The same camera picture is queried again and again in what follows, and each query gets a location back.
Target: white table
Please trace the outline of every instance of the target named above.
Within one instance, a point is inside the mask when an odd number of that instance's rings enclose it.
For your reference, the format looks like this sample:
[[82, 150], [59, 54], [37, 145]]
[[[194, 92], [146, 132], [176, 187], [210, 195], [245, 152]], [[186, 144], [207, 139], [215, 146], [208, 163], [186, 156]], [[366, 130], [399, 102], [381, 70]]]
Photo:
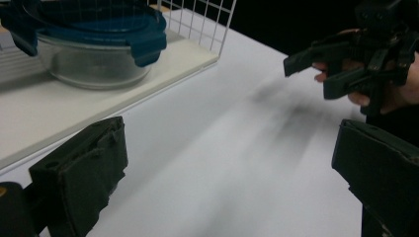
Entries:
[[[364, 118], [324, 101], [314, 70], [285, 78], [285, 57], [230, 31], [217, 65], [113, 114], [129, 164], [88, 236], [360, 236], [362, 205], [330, 164], [341, 119]], [[27, 185], [62, 141], [0, 181]]]

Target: white wire rack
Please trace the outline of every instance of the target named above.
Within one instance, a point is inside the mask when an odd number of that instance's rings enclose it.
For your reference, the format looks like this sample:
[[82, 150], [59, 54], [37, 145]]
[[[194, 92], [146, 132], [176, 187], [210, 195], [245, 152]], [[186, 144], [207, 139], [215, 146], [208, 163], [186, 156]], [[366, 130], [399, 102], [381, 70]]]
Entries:
[[236, 0], [157, 0], [167, 29], [221, 55]]

